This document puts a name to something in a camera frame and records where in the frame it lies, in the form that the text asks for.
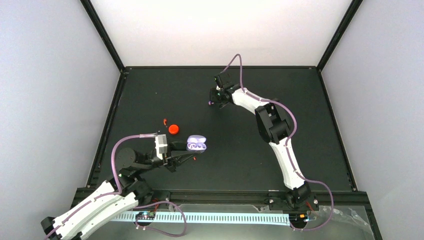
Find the lavender earbud charging case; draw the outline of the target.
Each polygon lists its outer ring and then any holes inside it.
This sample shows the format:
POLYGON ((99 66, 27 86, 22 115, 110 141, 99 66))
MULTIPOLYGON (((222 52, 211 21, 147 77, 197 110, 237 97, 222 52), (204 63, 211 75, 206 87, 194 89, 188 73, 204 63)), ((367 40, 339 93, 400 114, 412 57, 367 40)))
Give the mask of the lavender earbud charging case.
POLYGON ((186 149, 190 152, 204 152, 207 149, 207 138, 202 135, 190 135, 186 141, 186 149))

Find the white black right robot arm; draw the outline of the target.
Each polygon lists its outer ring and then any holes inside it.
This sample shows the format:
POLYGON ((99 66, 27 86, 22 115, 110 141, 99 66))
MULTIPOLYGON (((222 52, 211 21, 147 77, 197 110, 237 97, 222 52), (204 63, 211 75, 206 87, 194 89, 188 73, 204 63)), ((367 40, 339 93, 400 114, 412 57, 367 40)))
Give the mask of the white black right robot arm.
POLYGON ((299 209, 310 196, 311 189, 293 151, 291 137, 295 124, 292 116, 277 104, 276 98, 262 98, 240 84, 225 80, 224 74, 215 75, 214 81, 216 87, 210 89, 209 104, 218 104, 221 108, 233 104, 255 115, 259 135, 273 150, 288 188, 284 202, 290 209, 299 209))

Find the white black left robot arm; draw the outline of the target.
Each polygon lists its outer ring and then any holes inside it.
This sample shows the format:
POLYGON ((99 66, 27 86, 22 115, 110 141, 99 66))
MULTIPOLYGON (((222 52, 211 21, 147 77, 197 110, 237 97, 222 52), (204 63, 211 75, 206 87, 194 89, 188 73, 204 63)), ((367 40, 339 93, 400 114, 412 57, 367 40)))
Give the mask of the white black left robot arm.
POLYGON ((112 179, 103 181, 88 197, 66 213, 46 217, 41 221, 46 240, 85 240, 98 228, 119 214, 137 208, 150 208, 154 190, 142 174, 166 168, 175 172, 188 159, 203 153, 206 137, 190 135, 186 141, 169 142, 165 134, 148 133, 126 136, 112 148, 112 179), (131 139, 154 139, 154 150, 141 154, 131 148, 118 150, 120 144, 131 139))

